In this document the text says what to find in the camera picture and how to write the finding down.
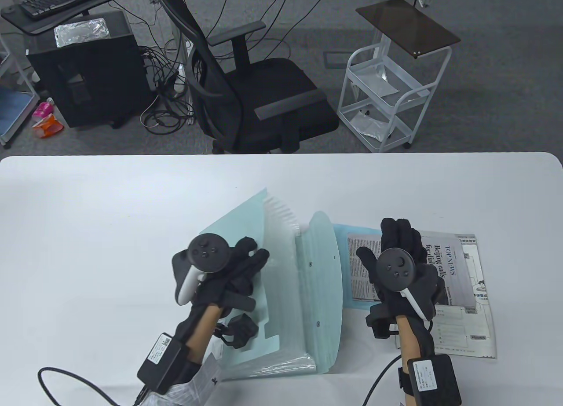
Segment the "black glove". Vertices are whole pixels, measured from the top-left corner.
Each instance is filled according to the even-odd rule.
[[[231,293],[250,296],[254,287],[252,279],[266,265],[270,253],[266,249],[259,249],[254,255],[248,255],[258,247],[256,241],[245,237],[237,242],[231,250],[231,258],[225,268],[218,273],[209,274],[199,285],[191,301],[193,306],[207,306],[215,304],[225,308],[229,315],[231,308]]]
[[[248,301],[254,302],[249,298],[254,290],[252,279],[270,257],[266,249],[259,249],[254,255],[248,255],[257,247],[256,241],[249,237],[239,240],[232,248],[229,263],[225,268],[207,275],[191,300],[190,315],[176,328],[177,338],[183,342],[187,341],[208,305],[223,308],[221,317],[224,318],[230,314],[231,309],[245,310],[242,305],[248,305]]]
[[[438,271],[434,266],[426,264],[427,253],[422,246],[420,233],[410,227],[407,219],[394,221],[394,219],[389,218],[381,221],[381,233],[381,251],[389,248],[400,248],[411,255],[417,267],[417,286],[424,287],[424,293],[428,294],[435,305],[438,297],[444,292],[444,280],[438,277]],[[389,316],[396,318],[405,315],[420,319],[406,298],[380,284],[376,274],[377,260],[374,253],[366,247],[361,247],[356,251],[356,255],[368,271],[369,281],[375,286],[381,302],[388,308]]]

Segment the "white shelf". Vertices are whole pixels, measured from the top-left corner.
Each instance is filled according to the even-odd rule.
[[[10,54],[8,54],[5,51],[0,51],[0,59],[3,59],[2,62],[0,63],[0,78],[1,78],[2,75],[10,69],[13,60],[12,60],[12,56],[10,56]]]
[[[10,54],[10,50],[2,41],[1,35],[0,43],[2,43],[3,47],[2,52],[6,54],[6,57],[0,63],[0,77],[10,70],[11,66],[16,66],[28,88],[21,92],[0,87],[0,145],[5,146],[36,107],[39,96],[33,89],[33,85],[26,74],[23,73],[16,58]]]
[[[360,48],[352,54],[346,66],[346,77],[336,111],[342,122],[372,152],[385,152],[402,144],[407,148],[410,147],[452,55],[449,46],[424,54],[427,56],[446,51],[445,59],[434,82],[421,84],[388,56],[390,45],[391,40],[382,35],[378,44]],[[373,53],[373,58],[352,66],[354,58],[362,52]],[[348,88],[354,93],[354,102],[344,105]],[[412,128],[397,116],[398,113],[419,105],[423,105],[422,112]],[[363,124],[360,123],[366,122],[364,118],[354,120],[360,109],[369,110],[370,113],[380,113],[383,120],[370,114],[370,118],[375,119],[376,122],[368,125],[364,130],[356,128],[354,123],[362,127]],[[363,132],[369,135],[381,135],[382,141],[366,136]]]

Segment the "chair seat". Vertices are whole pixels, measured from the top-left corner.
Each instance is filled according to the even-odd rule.
[[[303,70],[287,59],[253,63],[243,75],[237,70],[227,73],[227,80],[243,104],[243,123],[235,147],[241,153],[263,153],[282,146],[282,118],[261,122],[255,108],[316,89]],[[300,141],[332,132],[340,122],[326,101],[303,107],[296,114]]]

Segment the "white metal cart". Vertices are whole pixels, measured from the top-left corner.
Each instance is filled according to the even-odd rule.
[[[410,147],[428,105],[452,56],[450,45],[459,38],[404,0],[388,0],[356,9],[380,31],[377,44],[360,48],[350,56],[338,103],[338,116],[372,152],[385,152],[399,145]],[[388,56],[395,42],[412,57],[422,58],[445,52],[434,82],[421,84]],[[358,55],[373,52],[370,60],[354,64]],[[355,102],[343,105],[347,88]],[[413,128],[397,114],[423,105]],[[368,117],[377,111],[384,119]]]
[[[39,96],[1,35],[0,44],[0,145],[7,147],[10,138],[36,107]],[[24,91],[12,90],[2,85],[2,75],[13,66],[27,87]]]

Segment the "computer tower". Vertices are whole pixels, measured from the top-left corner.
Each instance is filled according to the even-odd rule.
[[[70,127],[118,127],[153,101],[131,26],[121,10],[78,16],[104,18],[109,36],[57,47],[54,30],[26,37],[26,56]]]

